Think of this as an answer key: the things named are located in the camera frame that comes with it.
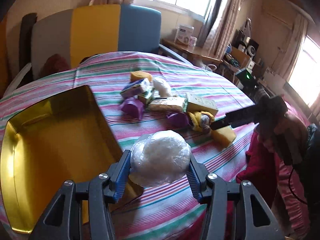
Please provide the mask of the yellow patterned socks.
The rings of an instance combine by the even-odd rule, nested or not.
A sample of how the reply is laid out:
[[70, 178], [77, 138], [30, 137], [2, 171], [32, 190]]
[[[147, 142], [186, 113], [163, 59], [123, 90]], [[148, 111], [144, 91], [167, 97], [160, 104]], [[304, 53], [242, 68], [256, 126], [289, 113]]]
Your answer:
[[194, 131], [208, 134], [211, 131], [210, 125], [214, 121], [214, 116], [206, 111], [188, 112], [189, 124]]

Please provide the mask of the white cotton ball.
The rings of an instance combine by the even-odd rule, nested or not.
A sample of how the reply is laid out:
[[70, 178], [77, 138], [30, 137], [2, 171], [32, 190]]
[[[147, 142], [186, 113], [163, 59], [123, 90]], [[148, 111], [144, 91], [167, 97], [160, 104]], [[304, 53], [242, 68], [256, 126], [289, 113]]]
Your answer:
[[131, 147], [130, 175], [142, 187], [157, 187], [181, 179], [189, 170], [191, 146], [167, 130], [144, 134]]

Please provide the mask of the purple sachet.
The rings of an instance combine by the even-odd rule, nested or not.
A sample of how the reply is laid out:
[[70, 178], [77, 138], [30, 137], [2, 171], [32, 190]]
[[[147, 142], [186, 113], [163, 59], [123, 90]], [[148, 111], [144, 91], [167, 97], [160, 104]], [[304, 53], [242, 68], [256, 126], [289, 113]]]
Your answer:
[[176, 128], [184, 128], [189, 125], [189, 117], [185, 113], [174, 112], [167, 115], [170, 124]]
[[144, 113], [144, 104], [137, 98], [127, 98], [120, 105], [120, 110], [133, 118], [142, 119]]

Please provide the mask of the cream printed flat box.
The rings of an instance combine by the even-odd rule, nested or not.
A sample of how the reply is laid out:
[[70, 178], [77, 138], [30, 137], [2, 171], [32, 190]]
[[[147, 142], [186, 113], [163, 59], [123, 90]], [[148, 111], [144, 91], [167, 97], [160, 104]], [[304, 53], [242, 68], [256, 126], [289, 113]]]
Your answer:
[[218, 108], [214, 100], [204, 98], [195, 94], [187, 93], [187, 111], [188, 112], [200, 112], [205, 111], [216, 116]]

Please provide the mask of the beige snack packet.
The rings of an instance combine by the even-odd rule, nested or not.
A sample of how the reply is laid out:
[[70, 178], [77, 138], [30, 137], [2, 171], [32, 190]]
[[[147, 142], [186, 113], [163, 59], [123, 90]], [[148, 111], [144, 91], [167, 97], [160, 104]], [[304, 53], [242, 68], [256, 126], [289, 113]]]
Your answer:
[[187, 104], [187, 99], [179, 96], [157, 98], [148, 104], [148, 110], [185, 112], [187, 110]]

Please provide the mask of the red blanket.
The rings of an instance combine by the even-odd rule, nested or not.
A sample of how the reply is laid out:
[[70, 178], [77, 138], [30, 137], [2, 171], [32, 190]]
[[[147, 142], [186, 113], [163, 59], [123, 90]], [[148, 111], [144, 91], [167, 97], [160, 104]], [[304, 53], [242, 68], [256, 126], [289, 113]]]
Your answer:
[[[298, 142], [298, 149], [303, 161], [293, 166], [304, 190], [309, 212], [309, 225], [302, 230], [305, 239], [315, 239], [316, 226], [319, 225], [319, 197], [316, 196], [314, 179], [317, 178], [319, 164], [319, 128], [315, 124], [305, 124], [290, 112], [286, 113], [277, 124], [274, 132], [284, 133], [290, 129]], [[272, 207], [278, 187], [280, 158], [275, 152], [274, 142], [263, 139], [258, 132], [253, 132], [248, 151], [248, 164], [245, 170], [236, 175], [236, 181], [251, 181], [269, 207]]]

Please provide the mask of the gold metal tray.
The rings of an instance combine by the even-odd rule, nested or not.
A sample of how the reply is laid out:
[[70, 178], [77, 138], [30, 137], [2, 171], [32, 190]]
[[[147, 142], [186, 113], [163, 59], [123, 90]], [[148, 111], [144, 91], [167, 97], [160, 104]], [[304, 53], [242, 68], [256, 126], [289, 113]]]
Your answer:
[[65, 180], [91, 180], [121, 155], [88, 86], [15, 114], [6, 123], [1, 149], [1, 192], [11, 229], [31, 233]]

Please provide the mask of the wooden side desk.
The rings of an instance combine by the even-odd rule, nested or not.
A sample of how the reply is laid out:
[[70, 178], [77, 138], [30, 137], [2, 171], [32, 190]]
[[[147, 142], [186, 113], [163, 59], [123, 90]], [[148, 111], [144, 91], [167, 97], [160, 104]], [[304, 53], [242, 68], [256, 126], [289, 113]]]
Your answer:
[[187, 45], [175, 43], [164, 38], [161, 40], [161, 44], [168, 48], [174, 48], [180, 53], [186, 54], [189, 61], [201, 60], [203, 63], [214, 64], [216, 66], [223, 63], [222, 60], [206, 56], [200, 47], [190, 48]]

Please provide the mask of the green white small box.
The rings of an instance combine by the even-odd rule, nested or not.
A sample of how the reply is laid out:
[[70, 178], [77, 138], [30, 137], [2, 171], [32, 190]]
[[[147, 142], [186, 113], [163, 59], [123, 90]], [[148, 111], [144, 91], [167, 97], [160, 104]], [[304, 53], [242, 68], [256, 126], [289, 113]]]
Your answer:
[[144, 93], [141, 93], [137, 96], [137, 99], [141, 101], [144, 105], [148, 105], [154, 98], [154, 89], [150, 89]]

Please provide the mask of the striped bed sheet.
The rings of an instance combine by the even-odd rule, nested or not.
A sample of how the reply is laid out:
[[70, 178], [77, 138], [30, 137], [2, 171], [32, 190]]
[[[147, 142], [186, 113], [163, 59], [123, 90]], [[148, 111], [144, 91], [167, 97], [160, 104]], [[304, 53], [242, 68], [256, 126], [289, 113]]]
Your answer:
[[[115, 52], [95, 55], [78, 68], [56, 73], [31, 82], [1, 99], [1, 149], [7, 121], [15, 114], [50, 96], [88, 86], [105, 117], [121, 151], [130, 150], [144, 134], [172, 130], [184, 137], [199, 163], [210, 173], [226, 181], [235, 181], [238, 172], [246, 168], [246, 151], [255, 125], [235, 129], [236, 139], [226, 149], [212, 140], [210, 134], [190, 128], [175, 128], [167, 113], [145, 111], [136, 119], [120, 110], [123, 98], [120, 91], [129, 83], [130, 73], [141, 70], [152, 77], [166, 80], [179, 96], [195, 94], [216, 102], [218, 118], [227, 112], [247, 107], [253, 102], [224, 77], [192, 67], [167, 57], [150, 53]], [[206, 205], [193, 198], [187, 177], [171, 184], [145, 188], [135, 200], [130, 192], [141, 188], [127, 181], [125, 195], [117, 205], [111, 205], [112, 223], [116, 239], [199, 239]], [[27, 239], [30, 235], [17, 233], [10, 227], [1, 199], [1, 222], [13, 239]]]

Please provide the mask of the pink cup on desk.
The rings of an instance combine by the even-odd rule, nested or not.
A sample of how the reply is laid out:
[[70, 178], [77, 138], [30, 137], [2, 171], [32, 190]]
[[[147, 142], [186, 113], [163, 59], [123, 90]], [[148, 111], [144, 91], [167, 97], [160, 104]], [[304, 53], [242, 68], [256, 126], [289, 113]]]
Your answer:
[[188, 47], [194, 48], [194, 47], [196, 47], [196, 44], [197, 44], [197, 37], [191, 36], [189, 39]]

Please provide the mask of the purple white tissue pack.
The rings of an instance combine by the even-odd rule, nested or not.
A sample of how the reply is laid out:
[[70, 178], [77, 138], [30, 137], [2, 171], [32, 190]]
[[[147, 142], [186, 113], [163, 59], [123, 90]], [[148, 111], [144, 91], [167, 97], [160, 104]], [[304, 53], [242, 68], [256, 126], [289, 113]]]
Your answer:
[[146, 92], [150, 88], [150, 86], [151, 85], [148, 78], [140, 79], [126, 85], [120, 92], [120, 95], [124, 99], [137, 96]]

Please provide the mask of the white product box on desk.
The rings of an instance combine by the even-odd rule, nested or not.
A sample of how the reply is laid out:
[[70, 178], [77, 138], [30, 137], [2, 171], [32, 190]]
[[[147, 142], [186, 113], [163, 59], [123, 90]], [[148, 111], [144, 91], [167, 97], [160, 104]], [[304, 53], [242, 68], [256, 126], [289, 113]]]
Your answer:
[[188, 45], [193, 32], [193, 26], [180, 24], [177, 28], [174, 42], [178, 44]]

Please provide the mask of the dark red pillow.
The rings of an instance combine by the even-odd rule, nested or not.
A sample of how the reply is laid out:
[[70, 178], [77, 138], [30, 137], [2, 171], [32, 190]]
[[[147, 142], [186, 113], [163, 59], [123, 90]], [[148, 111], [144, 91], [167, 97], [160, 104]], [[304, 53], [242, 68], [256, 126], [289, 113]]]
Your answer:
[[67, 60], [60, 54], [54, 54], [47, 59], [45, 64], [40, 70], [39, 78], [43, 78], [59, 72], [70, 70], [71, 67]]

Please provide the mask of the grey yellow blue headboard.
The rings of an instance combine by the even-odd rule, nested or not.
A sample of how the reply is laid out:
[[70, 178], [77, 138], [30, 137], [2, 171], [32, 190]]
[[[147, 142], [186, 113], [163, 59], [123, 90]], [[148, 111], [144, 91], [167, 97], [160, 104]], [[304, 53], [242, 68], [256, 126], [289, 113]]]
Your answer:
[[31, 35], [31, 65], [38, 79], [45, 62], [59, 54], [71, 68], [82, 59], [115, 51], [156, 54], [161, 12], [137, 5], [92, 5], [68, 9], [36, 22]]

